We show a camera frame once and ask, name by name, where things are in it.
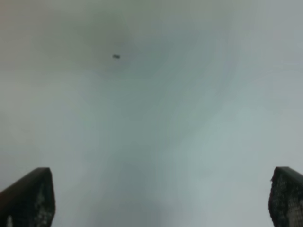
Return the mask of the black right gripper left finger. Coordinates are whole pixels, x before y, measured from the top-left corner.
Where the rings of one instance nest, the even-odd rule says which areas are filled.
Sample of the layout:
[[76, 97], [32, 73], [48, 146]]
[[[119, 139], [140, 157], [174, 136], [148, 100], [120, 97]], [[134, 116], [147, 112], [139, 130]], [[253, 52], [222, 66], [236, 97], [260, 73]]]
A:
[[55, 216], [53, 176], [39, 167], [0, 192], [2, 227], [50, 227]]

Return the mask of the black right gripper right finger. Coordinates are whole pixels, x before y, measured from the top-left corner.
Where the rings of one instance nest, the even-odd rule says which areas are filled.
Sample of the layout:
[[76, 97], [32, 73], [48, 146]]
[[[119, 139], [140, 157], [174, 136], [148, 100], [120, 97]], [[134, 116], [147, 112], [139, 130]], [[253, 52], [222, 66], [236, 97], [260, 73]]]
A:
[[303, 227], [303, 175], [276, 167], [271, 179], [268, 210], [275, 227]]

